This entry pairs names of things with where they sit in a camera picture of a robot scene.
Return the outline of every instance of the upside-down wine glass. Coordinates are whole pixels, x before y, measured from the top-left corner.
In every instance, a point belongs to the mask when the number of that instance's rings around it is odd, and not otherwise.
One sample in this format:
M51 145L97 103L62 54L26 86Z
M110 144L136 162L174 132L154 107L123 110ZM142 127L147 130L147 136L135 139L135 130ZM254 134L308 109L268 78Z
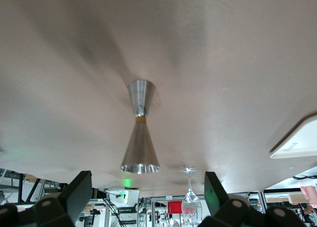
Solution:
M196 170L195 167L181 169L188 175L188 192L182 201L182 216L188 226L199 225L202 222L202 203L194 194L190 181L190 175Z

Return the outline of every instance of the black cable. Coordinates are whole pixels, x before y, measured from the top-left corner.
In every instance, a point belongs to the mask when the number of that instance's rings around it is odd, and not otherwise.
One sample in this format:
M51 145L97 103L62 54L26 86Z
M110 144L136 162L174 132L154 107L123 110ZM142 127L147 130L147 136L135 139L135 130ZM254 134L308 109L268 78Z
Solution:
M113 194L113 193L111 193L111 192L107 192L108 194L111 194L111 195L115 195L115 196L117 196L116 194Z
M118 213L116 212L116 210L111 206L110 201L107 200L107 198L106 198L106 196L105 196L105 192L104 192L104 191L101 191L101 190L97 190L97 191L99 191L100 196L101 196L101 194L104 196L104 198L102 198L102 199L104 200L105 204L110 207L111 211L115 214L115 216L118 218L119 224L120 224L122 227L126 227L126 226L122 223L122 221L120 220L120 217L119 217Z
M168 211L167 211L167 208L166 207L164 207L164 210L165 210L165 223L166 223L166 221L167 221L167 223L168 223L168 226L170 226L170 224L169 224L169 216L168 216Z
M139 221L139 222L140 222L140 223L139 223L139 227L141 227L141 222L144 220L144 216L145 216L145 215L146 215L146 214L144 214L142 220Z
M303 179L317 179L317 175L312 175L312 176L303 176L303 177L297 177L297 176L294 176L293 179L296 179L296 180L303 180Z

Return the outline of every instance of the pink object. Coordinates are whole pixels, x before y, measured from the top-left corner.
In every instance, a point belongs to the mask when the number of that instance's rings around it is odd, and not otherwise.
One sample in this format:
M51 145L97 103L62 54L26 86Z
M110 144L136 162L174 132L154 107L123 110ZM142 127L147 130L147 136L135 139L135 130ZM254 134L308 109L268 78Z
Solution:
M184 210L184 214L188 215L188 214L194 214L195 211L196 211L196 208L195 207L186 207L183 209Z
M301 191L310 205L317 205L317 191L314 186L301 186Z

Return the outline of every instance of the metal frame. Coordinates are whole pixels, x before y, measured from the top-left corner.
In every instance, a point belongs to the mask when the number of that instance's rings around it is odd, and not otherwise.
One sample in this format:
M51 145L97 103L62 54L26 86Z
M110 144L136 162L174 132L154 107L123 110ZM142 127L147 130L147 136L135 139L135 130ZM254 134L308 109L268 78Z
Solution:
M109 226L109 219L110 219L110 208L109 206L106 206L106 213L105 213L105 224L104 224L104 227L108 227Z
M264 192L264 194L274 194L274 193L294 194L294 193L302 193L300 188L266 189L263 192Z
M8 227L74 227L73 223L91 198L91 190L91 172L81 171L58 197L48 195L23 212L18 212L13 204L0 206L0 223Z
M32 196L33 196L33 194L34 194L34 192L35 192L35 189L36 189L36 187L38 186L40 180L41 180L41 179L36 179L36 181L35 181L35 183L34 183L32 189L31 189L31 191L30 191L30 193L29 193L29 195L28 195L28 198L26 199L26 202L30 202L30 201L31 201L31 198L32 198Z
M23 174L19 175L19 193L18 193L18 202L24 202L22 200L22 188L23 188Z
M267 202L266 202L265 194L264 192L258 192L258 195L259 195L259 200L260 200L263 214L266 214Z
M39 193L39 196L38 196L38 201L39 201L39 200L41 199L41 197L44 195L45 183L46 183L46 180L43 179L43 180L42 180L42 184L41 184L40 193Z
M196 195L200 200L205 200L205 195ZM152 208L152 227L155 227L155 202L159 201L180 201L183 200L185 195L183 196L172 196L172 199L166 199L166 196L161 197L151 197L151 208Z

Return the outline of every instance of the wine glass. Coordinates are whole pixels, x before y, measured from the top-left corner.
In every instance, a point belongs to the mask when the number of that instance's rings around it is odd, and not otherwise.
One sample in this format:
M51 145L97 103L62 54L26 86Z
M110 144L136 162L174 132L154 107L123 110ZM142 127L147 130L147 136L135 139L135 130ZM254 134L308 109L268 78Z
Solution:
M188 226L199 225L202 222L202 203L194 194L190 182L190 175L196 170L195 167L181 169L188 175L188 192L182 201L182 216Z

